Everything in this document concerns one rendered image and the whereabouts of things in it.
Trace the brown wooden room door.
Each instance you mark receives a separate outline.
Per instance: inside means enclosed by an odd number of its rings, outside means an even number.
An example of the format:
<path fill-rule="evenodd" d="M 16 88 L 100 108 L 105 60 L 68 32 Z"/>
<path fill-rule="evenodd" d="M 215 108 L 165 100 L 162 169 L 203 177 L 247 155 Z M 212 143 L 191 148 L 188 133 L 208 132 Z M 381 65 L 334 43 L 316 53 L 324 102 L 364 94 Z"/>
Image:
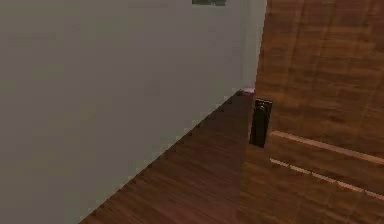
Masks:
<path fill-rule="evenodd" d="M 255 100 L 273 103 L 263 148 Z M 267 0 L 241 224 L 384 224 L 384 0 Z"/>

